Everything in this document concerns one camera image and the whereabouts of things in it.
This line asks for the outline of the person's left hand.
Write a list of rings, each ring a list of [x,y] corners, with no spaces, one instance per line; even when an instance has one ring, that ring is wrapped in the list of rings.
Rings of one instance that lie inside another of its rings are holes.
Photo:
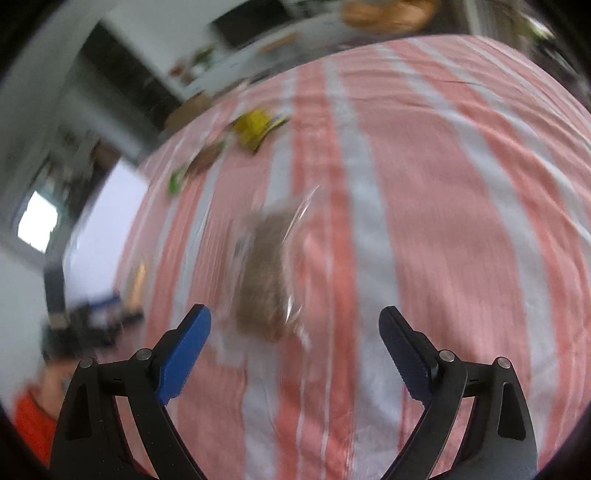
[[[78,363],[78,360],[72,359],[47,363],[33,388],[36,403],[54,420],[59,417],[69,382]]]

